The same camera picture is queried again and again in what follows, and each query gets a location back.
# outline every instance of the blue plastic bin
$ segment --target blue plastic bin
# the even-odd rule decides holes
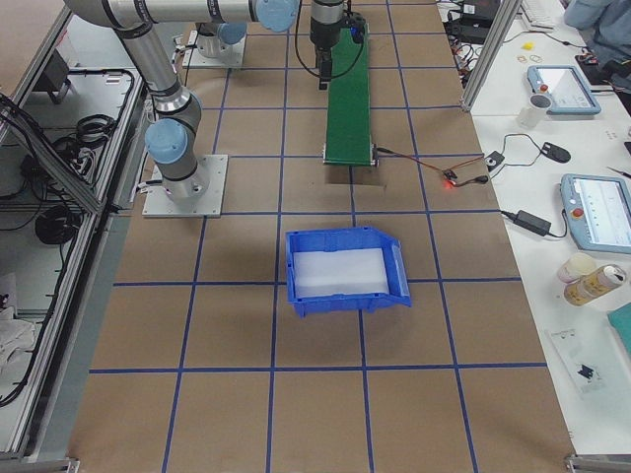
[[[334,310],[366,310],[390,307],[394,304],[412,306],[407,286],[401,245],[396,238],[372,227],[333,230],[287,232],[287,293],[289,302],[300,317],[313,312]],[[342,251],[380,248],[384,255],[388,293],[335,294],[332,296],[298,298],[294,255],[303,251]]]

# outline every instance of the robotic arm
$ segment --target robotic arm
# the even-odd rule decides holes
[[[298,0],[64,0],[89,23],[112,28],[129,53],[153,99],[159,120],[145,142],[173,200],[203,193],[208,178],[193,154],[201,104],[184,87],[164,52],[153,25],[159,22],[261,24],[274,32],[291,27]],[[210,34],[217,30],[210,27]]]
[[[310,39],[315,47],[320,90],[326,90],[334,79],[331,49],[339,42],[342,28],[349,28],[353,41],[362,44],[365,24],[361,15],[350,11],[350,6],[349,10],[344,10],[343,0],[313,0]]]

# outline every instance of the power adapter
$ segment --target power adapter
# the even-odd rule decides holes
[[[20,164],[20,174],[25,179],[34,179],[37,177],[44,177],[46,175],[46,171],[43,170],[33,156],[26,155]]]
[[[539,219],[533,214],[529,214],[523,210],[520,210],[517,215],[511,212],[502,211],[502,215],[505,215],[515,225],[522,227],[534,234],[546,237],[550,235],[550,227],[552,224],[546,220]]]

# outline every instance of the white table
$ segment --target white table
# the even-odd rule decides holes
[[[551,34],[562,40],[583,44],[578,32],[562,23],[563,8],[549,1],[549,14],[559,23]],[[507,38],[523,31],[515,20]],[[522,45],[534,42],[526,51]],[[631,118],[615,95],[596,96],[602,113],[592,117],[546,117],[534,130],[522,130],[516,116],[531,93],[526,69],[534,62],[518,61],[536,54],[542,64],[576,64],[580,49],[565,46],[543,34],[523,34],[500,49],[486,83],[472,109],[473,121],[485,154],[501,151],[508,133],[527,132],[542,145],[549,141],[567,149],[572,159],[561,165],[540,157],[530,168],[506,168],[493,179],[502,210],[525,210],[552,223],[551,231],[563,232],[559,193],[561,176],[584,173],[617,176],[606,166],[631,171],[631,156],[623,146]],[[507,163],[529,163],[536,149],[525,137],[509,138]],[[507,220],[507,232],[524,280],[526,294],[563,415],[578,454],[631,453],[631,363],[609,326],[606,313],[631,301],[631,285],[583,307],[563,298],[564,284],[555,275],[563,262],[578,249],[570,236],[561,240],[543,238]],[[631,273],[631,255],[592,252],[598,265],[617,263]],[[580,342],[580,356],[597,367],[603,388],[580,393],[550,341],[548,333],[574,329]]]

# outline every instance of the blue joint cap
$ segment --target blue joint cap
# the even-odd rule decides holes
[[[223,23],[217,30],[217,36],[226,44],[237,44],[247,31],[247,23]]]
[[[256,16],[268,30],[281,33],[288,30],[296,20],[298,0],[258,0]]]
[[[188,136],[180,123],[164,118],[147,128],[145,145],[156,163],[171,165],[186,151]]]

